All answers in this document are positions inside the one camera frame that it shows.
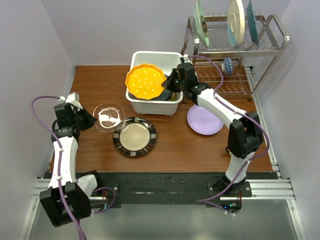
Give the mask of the grey blue ceramic plate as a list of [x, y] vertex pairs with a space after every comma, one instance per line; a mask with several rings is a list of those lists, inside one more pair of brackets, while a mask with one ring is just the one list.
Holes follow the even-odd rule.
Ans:
[[159, 96], [154, 97], [151, 100], [152, 101], [168, 101], [171, 98], [172, 94], [173, 94], [172, 91], [164, 89]]

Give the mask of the woven bamboo plate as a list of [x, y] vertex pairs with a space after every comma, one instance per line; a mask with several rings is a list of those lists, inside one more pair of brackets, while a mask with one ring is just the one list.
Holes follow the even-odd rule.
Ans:
[[177, 93], [172, 93], [171, 94], [171, 97], [169, 98], [169, 101], [171, 102], [180, 102], [180, 93], [177, 92]]

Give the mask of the clear glass plate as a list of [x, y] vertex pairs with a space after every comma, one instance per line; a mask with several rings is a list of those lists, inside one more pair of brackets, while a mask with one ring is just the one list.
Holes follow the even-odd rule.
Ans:
[[93, 117], [96, 118], [94, 123], [96, 128], [103, 133], [120, 130], [126, 120], [123, 108], [114, 102], [97, 105], [93, 111]]

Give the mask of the orange polka dot plate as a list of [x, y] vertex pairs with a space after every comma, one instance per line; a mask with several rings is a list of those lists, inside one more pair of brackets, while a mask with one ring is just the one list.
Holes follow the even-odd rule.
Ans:
[[138, 99], [151, 100], [159, 97], [165, 87], [164, 72], [154, 64], [143, 63], [134, 66], [126, 75], [125, 85], [128, 92]]

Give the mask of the lavender plate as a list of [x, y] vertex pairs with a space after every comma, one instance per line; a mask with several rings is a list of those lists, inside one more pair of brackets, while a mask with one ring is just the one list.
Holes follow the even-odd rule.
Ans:
[[210, 136], [218, 133], [224, 123], [207, 109], [193, 105], [187, 112], [187, 123], [198, 134]]

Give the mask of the black gold striped plate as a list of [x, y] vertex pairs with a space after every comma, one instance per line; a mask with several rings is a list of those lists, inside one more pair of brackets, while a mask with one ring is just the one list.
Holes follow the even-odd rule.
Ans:
[[122, 155], [130, 158], [141, 157], [150, 152], [156, 144], [157, 131], [146, 118], [130, 117], [124, 126], [113, 132], [113, 144]]

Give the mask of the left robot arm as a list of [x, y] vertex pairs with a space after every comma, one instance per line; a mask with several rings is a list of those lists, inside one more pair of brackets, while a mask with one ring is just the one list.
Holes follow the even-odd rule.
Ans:
[[90, 196], [99, 196], [104, 184], [96, 170], [83, 173], [76, 178], [76, 153], [82, 131], [94, 126], [96, 118], [88, 111], [71, 103], [54, 106], [56, 120], [54, 133], [54, 167], [48, 189], [40, 193], [40, 202], [52, 225], [60, 227], [91, 214]]

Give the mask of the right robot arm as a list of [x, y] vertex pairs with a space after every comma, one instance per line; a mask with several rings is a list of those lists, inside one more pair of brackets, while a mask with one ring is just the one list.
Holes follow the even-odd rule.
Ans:
[[230, 162], [222, 179], [223, 190], [215, 197], [235, 196], [241, 190], [250, 162], [257, 158], [256, 151], [267, 139], [259, 115], [235, 107], [209, 84], [200, 82], [190, 62], [177, 65], [161, 85], [174, 93], [183, 92], [188, 100], [215, 115], [228, 128]]

